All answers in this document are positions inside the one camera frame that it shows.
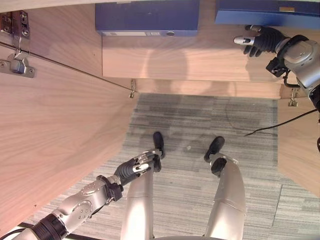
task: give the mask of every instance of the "metal hinge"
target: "metal hinge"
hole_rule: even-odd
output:
[[[298,107],[298,102],[297,102],[296,98],[299,95],[299,89],[300,88],[297,88],[297,87],[294,87],[291,89],[291,98],[288,102],[289,107]]]
[[[136,92],[136,80],[131,79],[131,93],[129,95],[129,98],[133,99],[135,97]]]
[[[0,73],[33,78],[36,70],[29,66],[30,28],[28,14],[25,11],[0,13],[0,31],[12,35],[12,45],[16,52],[7,60],[0,59]]]

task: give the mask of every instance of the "cabinet door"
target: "cabinet door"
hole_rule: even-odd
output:
[[[298,98],[298,107],[288,107],[288,99],[278,102],[278,122],[282,123],[315,107],[307,97]],[[319,112],[314,112],[278,128],[278,170],[320,197]]]
[[[0,59],[11,53],[0,46]],[[0,236],[114,156],[136,103],[101,78],[28,60],[35,78],[0,73]]]

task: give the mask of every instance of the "gray carpet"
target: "gray carpet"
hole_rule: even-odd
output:
[[[153,147],[161,131],[166,157],[154,176],[154,235],[200,236],[205,232],[218,179],[203,156],[215,136],[226,143],[222,152],[238,159],[246,193],[244,240],[309,239],[320,236],[320,200],[277,172],[277,129],[244,134],[277,123],[277,101],[141,94],[122,151],[81,182],[37,212],[43,218],[97,175],[110,176],[117,166]],[[125,197],[104,207],[75,233],[119,240]]]

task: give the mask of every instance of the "wood grain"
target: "wood grain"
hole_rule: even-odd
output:
[[[284,122],[314,109],[306,97],[298,107],[288,107],[288,100],[278,101],[278,122]],[[315,112],[278,128],[278,170],[297,184],[320,197],[320,154],[317,139],[320,126]]]
[[[281,79],[265,69],[274,55],[259,58],[243,54],[233,43],[236,36],[254,35],[243,25],[214,24],[215,1],[201,0],[199,30],[196,37],[121,37],[102,38],[103,75],[121,78],[167,80],[209,80],[231,82],[278,82]],[[284,34],[303,34],[315,41],[315,30],[279,28]],[[295,82],[293,74],[289,82]]]
[[[137,79],[140,93],[279,99],[274,82]]]
[[[102,75],[102,39],[95,28],[95,5],[27,10],[30,51],[81,71]],[[0,41],[11,44],[2,34]]]
[[[35,78],[0,73],[0,236],[114,156],[137,100],[67,67],[29,63]]]

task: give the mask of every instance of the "metal joint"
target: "metal joint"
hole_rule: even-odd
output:
[[[36,70],[29,66],[30,28],[28,14],[25,11],[0,13],[0,32],[12,35],[12,45],[16,52],[7,60],[0,59],[0,73],[34,78]]]

